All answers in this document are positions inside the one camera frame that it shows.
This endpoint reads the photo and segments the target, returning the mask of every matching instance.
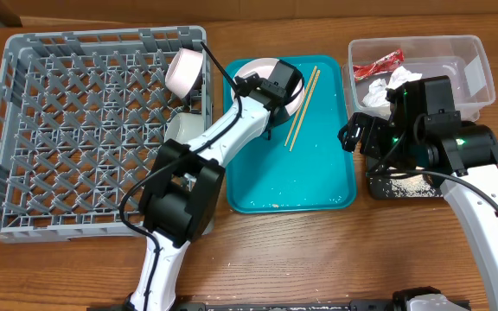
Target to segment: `crumpled paper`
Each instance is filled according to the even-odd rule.
[[[389,84],[385,79],[376,79],[368,86],[368,94],[362,99],[362,103],[366,107],[377,108],[385,105],[390,105],[387,101],[387,89],[396,89],[402,86],[405,82],[416,81],[422,79],[422,73],[411,73],[403,66],[395,69],[389,78]]]

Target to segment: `gray bin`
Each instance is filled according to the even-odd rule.
[[[206,54],[187,98],[164,84],[179,48],[202,51],[202,41],[196,26],[11,36],[0,70],[0,240],[134,235],[118,203],[151,169],[168,122],[190,111],[212,123]],[[138,225],[140,194],[126,207]]]

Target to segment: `teal tray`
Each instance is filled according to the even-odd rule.
[[[341,69],[324,55],[280,58],[309,81],[314,66],[320,78],[293,150],[284,147],[290,121],[250,141],[226,168],[227,199],[240,213],[301,212],[340,209],[353,203],[357,187],[353,155],[342,150],[337,132],[347,123]],[[233,77],[251,60],[227,67]],[[224,112],[232,106],[231,87],[224,85]]]

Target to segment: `red packet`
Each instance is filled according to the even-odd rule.
[[[403,61],[405,61],[405,56],[403,55],[403,50],[399,48],[395,52],[380,58],[370,65],[353,65],[354,81],[359,82],[374,74],[392,72],[397,69]]]

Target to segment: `wooden table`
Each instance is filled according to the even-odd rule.
[[[480,122],[498,137],[498,15],[202,26],[222,64],[249,57],[327,54],[342,65],[353,39],[477,35],[497,92]],[[0,29],[0,61],[6,39],[15,33],[102,27]],[[217,70],[214,82],[218,117],[222,84]],[[223,188],[216,227],[190,246],[177,294],[209,304],[326,302],[387,298],[395,290],[431,285],[449,298],[471,300],[475,310],[488,309],[482,279],[450,207],[443,200],[373,200],[365,187],[363,159],[355,155],[354,160],[359,194],[342,211],[242,215],[227,204]],[[0,243],[0,310],[83,310],[120,303],[137,286],[144,247],[141,238]]]

